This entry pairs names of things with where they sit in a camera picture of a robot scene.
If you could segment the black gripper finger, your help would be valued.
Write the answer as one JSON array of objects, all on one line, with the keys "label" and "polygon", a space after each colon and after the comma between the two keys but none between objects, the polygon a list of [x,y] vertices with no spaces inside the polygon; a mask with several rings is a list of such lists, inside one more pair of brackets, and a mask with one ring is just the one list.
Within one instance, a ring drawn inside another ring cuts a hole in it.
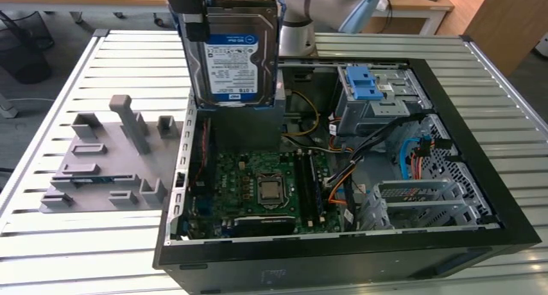
[{"label": "black gripper finger", "polygon": [[188,41],[207,41],[210,27],[206,0],[167,0],[167,2],[180,37]]}]

